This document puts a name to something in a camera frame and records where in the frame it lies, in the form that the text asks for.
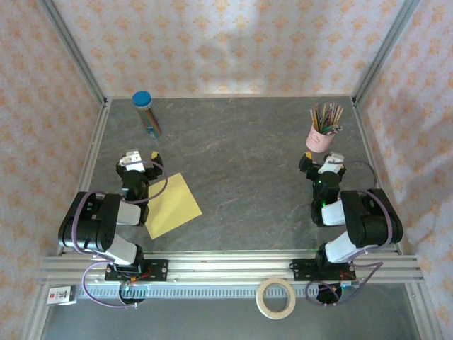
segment pencil cup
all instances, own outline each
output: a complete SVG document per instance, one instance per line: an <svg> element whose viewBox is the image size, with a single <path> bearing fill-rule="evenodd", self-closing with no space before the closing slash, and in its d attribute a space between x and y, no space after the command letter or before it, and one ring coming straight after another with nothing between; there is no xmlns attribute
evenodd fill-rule
<svg viewBox="0 0 453 340"><path fill-rule="evenodd" d="M152 137L157 138L162 135L162 129L157 122L151 107L151 95L147 91L138 91L133 97L132 101L137 108L138 114L142 123Z"/></svg>
<svg viewBox="0 0 453 340"><path fill-rule="evenodd" d="M331 143L332 135L323 135L315 130L314 126L311 126L309 136L306 138L305 144L313 152L325 152Z"/></svg>

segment patterned wall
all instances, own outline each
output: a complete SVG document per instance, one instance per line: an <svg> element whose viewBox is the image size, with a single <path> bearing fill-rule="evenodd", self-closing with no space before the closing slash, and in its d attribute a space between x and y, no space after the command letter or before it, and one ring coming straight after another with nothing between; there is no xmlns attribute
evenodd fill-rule
<svg viewBox="0 0 453 340"><path fill-rule="evenodd" d="M403 0L56 0L109 96L351 94Z"/></svg>
<svg viewBox="0 0 453 340"><path fill-rule="evenodd" d="M453 12L422 0L365 104L378 168L420 262L446 339L453 337Z"/></svg>
<svg viewBox="0 0 453 340"><path fill-rule="evenodd" d="M0 4L0 339L19 339L99 105L38 2Z"/></svg>

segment yellow sticky note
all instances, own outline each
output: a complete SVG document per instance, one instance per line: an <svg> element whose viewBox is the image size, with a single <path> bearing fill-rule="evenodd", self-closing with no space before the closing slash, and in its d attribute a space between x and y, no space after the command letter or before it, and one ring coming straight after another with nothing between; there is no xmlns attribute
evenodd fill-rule
<svg viewBox="0 0 453 340"><path fill-rule="evenodd" d="M149 187L149 196L158 193L164 181ZM200 216L201 210L193 198L183 175L176 174L168 178L168 185L163 193L148 203L149 214L145 222L152 239Z"/></svg>

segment cable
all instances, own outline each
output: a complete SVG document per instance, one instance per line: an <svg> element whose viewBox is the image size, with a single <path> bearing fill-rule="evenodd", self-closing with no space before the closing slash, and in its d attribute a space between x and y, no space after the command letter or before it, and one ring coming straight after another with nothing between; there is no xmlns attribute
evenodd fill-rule
<svg viewBox="0 0 453 340"><path fill-rule="evenodd" d="M163 193L163 191L166 189L166 187L168 185L168 174L166 173L164 167L162 165L160 165L159 163L156 163L155 161L131 161L130 163L124 163L122 165L123 166L127 166L127 165L134 165L134 164L140 164L140 163L142 163L142 164L152 164L152 165L157 166L158 168L160 168L160 170L162 170L162 173L164 174L165 183L164 183L164 186L162 187L162 189L158 193L154 194L151 197L144 198L143 200L125 200L125 202L129 203L129 204L138 204L138 203L149 202L150 200L156 198L161 193Z"/></svg>
<svg viewBox="0 0 453 340"><path fill-rule="evenodd" d="M349 163L362 163L362 164L365 164L366 166L369 167L369 169L371 170L371 172L373 173L373 179L374 179L374 183L373 183L373 187L372 188L376 188L377 186L377 175L376 175L376 171L373 169L373 167L371 166L370 163L368 163L367 161L361 161L361 160L357 160L357 161L328 161L327 163L329 164L335 164L335 165L338 165L338 164L349 164Z"/></svg>
<svg viewBox="0 0 453 340"><path fill-rule="evenodd" d="M379 250L381 248L387 247L390 244L391 239L393 237L393 228L391 226L390 215L389 215L389 212L387 211L387 209L385 208L383 202L381 202L381 200L378 199L378 197L376 197L375 194L373 194L373 193L371 193L369 191L359 191L359 192L365 193L366 195L371 197L377 203L377 205L382 209L382 212L384 213L384 217L385 217L385 220L386 220L386 223L387 223L387 233L388 234L387 234L387 240L382 245L375 246L373 248L362 249L361 251L359 251L358 253L353 255L351 258L349 258L348 262L351 262L352 260L356 259L357 257L359 257L362 254L374 252L374 251L377 251L377 250ZM355 264L355 263L352 263L352 266L354 268L355 267L368 268L368 267L373 267L373 266L374 266L374 268L371 271L371 273L361 283L359 283L359 288L351 296L347 297L344 301L340 301L340 299L338 298L338 295L336 294L335 290L329 284L327 284L327 283L325 283L323 281L311 281L305 286L305 297L306 297L306 300L308 302L310 302L312 305L315 305L315 306L318 306L318 307L335 307L336 305L344 305L345 303L351 301L354 297L357 296L357 294L363 289L363 287L367 284L367 282L374 275L374 273L376 273L379 270L379 268L382 267L382 265L384 265L384 262L376 262L376 263L371 263L371 264ZM322 304L322 303L319 303L319 302L314 302L312 299L310 299L310 297L309 297L309 288L310 288L311 285L313 285L315 283L317 283L319 285L323 285L324 287L328 288L335 295L335 297L337 298L338 301L336 303L333 303L332 305L327 305L327 304Z"/></svg>
<svg viewBox="0 0 453 340"><path fill-rule="evenodd" d="M149 198L145 198L144 200L126 202L129 204L138 204L138 203L148 202L148 201L152 200L153 198L156 198L157 196L159 196L161 193L163 193L163 191L166 189L166 187L168 185L168 176L167 176L165 169L162 167L162 165L160 165L159 163L156 163L155 161L134 161L132 163L127 163L124 165L133 165L133 164L138 164L138 163L144 163L144 164L150 163L150 164L153 164L154 166L157 166L158 168L160 168L160 170L162 170L162 173L165 176L165 184L164 184L164 187L157 194L155 194ZM96 256L102 257L103 259L106 260L106 261L97 261L97 262L92 263L90 266L88 266L88 268L84 271L84 274L82 275L82 279L81 279L82 288L84 289L86 296L88 296L88 298L90 300L92 300L93 302L95 302L99 305L102 305L105 307L110 307L110 308L131 308L131 307L136 308L138 306L138 303L135 303L133 305L111 305L110 303L102 302L102 301L96 299L94 296L92 296L92 294L90 294L88 292L88 289L86 287L86 282L85 282L86 274L90 271L90 269L92 269L94 266L97 266L99 264L113 265L115 263L115 260L113 258L110 258L109 256L99 253L94 250L93 251L84 251L77 244L77 225L79 223L80 214L81 214L82 210L84 209L84 206L85 206L86 201L88 200L88 197L92 194L97 194L97 193L101 194L101 195L107 194L105 191L100 191L100 190L92 190L92 191L88 191L87 193L85 193L85 195L80 200L79 206L77 207L76 213L74 215L74 219L72 221L71 240L72 240L72 244L74 245L75 250L80 254L96 255Z"/></svg>
<svg viewBox="0 0 453 340"><path fill-rule="evenodd" d="M90 269L92 269L94 266L97 266L98 264L113 264L112 262L109 262L109 261L98 261L98 262L94 262L92 263L91 265L88 266L88 268L84 271L84 274L82 275L82 288L84 289L84 292L86 294L86 296L89 297L90 300L92 300L93 302L96 302L97 304L101 305L101 306L104 306L104 307L110 307L110 308L137 308L138 306L138 303L135 303L133 305L112 305L110 303L106 303L106 302L103 302L103 301L100 301L98 299L96 299L94 296L92 296L92 294L90 294L90 292L88 291L88 288L86 287L86 283L85 283L85 277L86 277L86 274L90 271Z"/></svg>

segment tape roll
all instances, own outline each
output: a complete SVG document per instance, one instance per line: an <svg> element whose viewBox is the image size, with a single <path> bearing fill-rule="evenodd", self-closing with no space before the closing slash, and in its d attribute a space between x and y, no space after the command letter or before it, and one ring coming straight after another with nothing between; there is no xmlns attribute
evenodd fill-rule
<svg viewBox="0 0 453 340"><path fill-rule="evenodd" d="M280 285L286 290L288 294L286 306L279 312L273 312L272 310L267 308L264 303L264 293L270 285ZM294 292L294 288L286 280L283 280L282 278L269 278L263 281L263 283L261 283L261 285L258 287L258 292L256 292L256 305L258 306L260 312L269 319L284 319L285 317L290 315L296 307L296 293Z"/></svg>

